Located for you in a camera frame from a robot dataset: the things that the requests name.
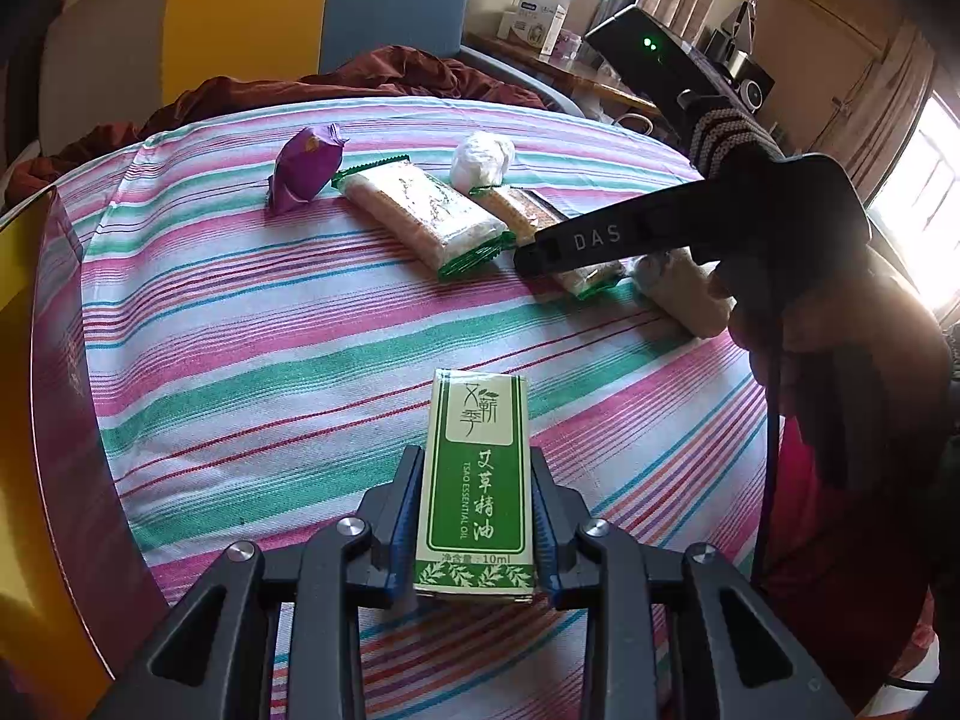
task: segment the yellow headboard panel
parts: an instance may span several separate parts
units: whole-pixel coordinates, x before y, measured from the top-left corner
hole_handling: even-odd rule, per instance
[[[325,0],[167,0],[163,103],[213,76],[292,80],[315,73]]]

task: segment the leaf pattern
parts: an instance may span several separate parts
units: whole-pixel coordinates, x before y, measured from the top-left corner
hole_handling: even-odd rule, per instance
[[[444,562],[431,562],[424,565],[421,571],[421,581],[424,584],[437,584],[437,581],[446,576]]]
[[[470,579],[472,579],[470,569],[464,565],[451,565],[450,579],[453,579],[453,583],[459,584],[461,587],[473,586],[472,582],[470,581]]]
[[[499,565],[488,565],[480,574],[480,579],[477,581],[477,586],[480,587],[495,587],[496,583],[503,579],[503,575],[500,573]]]
[[[519,565],[508,565],[506,567],[507,581],[515,587],[529,587],[531,577]]]

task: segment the white box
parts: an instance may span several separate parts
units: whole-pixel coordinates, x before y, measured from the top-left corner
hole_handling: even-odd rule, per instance
[[[509,40],[549,56],[566,18],[564,0],[520,0]]]

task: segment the yellow panel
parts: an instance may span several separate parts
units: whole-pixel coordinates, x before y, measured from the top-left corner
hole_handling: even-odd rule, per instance
[[[42,699],[44,716],[80,720],[109,677],[59,573],[30,431],[32,287],[48,205],[40,197],[0,230],[0,656]]]
[[[163,102],[213,76],[292,80],[315,73],[325,0],[167,0]]]

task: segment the wooden desk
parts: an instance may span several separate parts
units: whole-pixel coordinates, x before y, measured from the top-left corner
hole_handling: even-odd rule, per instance
[[[597,70],[583,62],[543,57],[533,49],[472,32],[467,33],[467,45],[501,59],[510,59],[537,73],[550,76],[556,89],[568,97],[575,92],[587,92],[597,95],[600,100],[635,108],[645,116],[659,116],[659,108],[650,100],[638,97],[616,81],[598,80]]]

